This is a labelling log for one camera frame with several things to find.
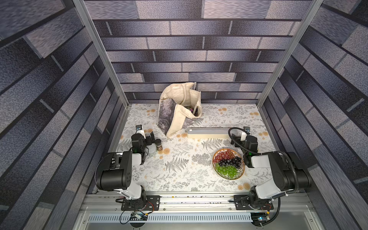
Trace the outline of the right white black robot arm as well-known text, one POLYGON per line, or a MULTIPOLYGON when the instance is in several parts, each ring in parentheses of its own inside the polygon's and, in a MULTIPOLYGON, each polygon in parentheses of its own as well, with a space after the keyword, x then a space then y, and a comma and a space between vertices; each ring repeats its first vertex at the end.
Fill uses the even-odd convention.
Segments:
POLYGON ((268 168, 272 173, 271 179, 253 186, 248 196, 240 199, 242 203, 255 208, 275 198, 297 193, 311 186, 311 176, 294 152, 258 153, 256 137, 248 135, 241 138, 234 134, 229 134, 229 136, 232 144, 242 150, 243 161, 248 168, 268 168))

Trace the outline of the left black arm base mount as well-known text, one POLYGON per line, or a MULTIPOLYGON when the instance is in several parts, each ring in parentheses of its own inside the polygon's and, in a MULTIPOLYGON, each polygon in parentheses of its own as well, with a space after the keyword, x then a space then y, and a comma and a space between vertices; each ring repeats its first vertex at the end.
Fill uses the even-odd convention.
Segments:
POLYGON ((121 205, 122 211, 158 211, 160 208, 161 196, 147 195, 136 200, 125 200, 121 205))

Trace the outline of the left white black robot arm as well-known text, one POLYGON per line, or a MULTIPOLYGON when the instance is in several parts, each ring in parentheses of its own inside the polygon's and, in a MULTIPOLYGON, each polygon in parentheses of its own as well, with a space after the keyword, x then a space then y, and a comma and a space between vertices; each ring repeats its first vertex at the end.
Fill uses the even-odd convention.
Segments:
POLYGON ((133 181, 133 166, 141 166, 156 149, 155 136, 136 132, 131 136, 132 147, 124 152, 110 152, 97 165, 94 182, 99 190, 117 192, 126 200, 147 201, 145 190, 133 181))

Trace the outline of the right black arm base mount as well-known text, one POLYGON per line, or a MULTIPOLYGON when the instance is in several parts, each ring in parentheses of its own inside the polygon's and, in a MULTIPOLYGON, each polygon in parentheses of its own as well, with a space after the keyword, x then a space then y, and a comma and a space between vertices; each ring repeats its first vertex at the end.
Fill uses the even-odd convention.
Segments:
POLYGON ((248 195, 234 195, 236 210, 270 211, 274 209, 270 199, 249 198, 248 195))

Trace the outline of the cream plastic wrap dispenser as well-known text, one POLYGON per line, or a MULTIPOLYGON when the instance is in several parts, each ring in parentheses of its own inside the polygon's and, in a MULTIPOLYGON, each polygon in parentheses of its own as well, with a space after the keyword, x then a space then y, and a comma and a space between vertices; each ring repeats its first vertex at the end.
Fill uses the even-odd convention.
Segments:
POLYGON ((189 139, 221 139, 229 140, 229 128, 189 127, 186 129, 189 139))

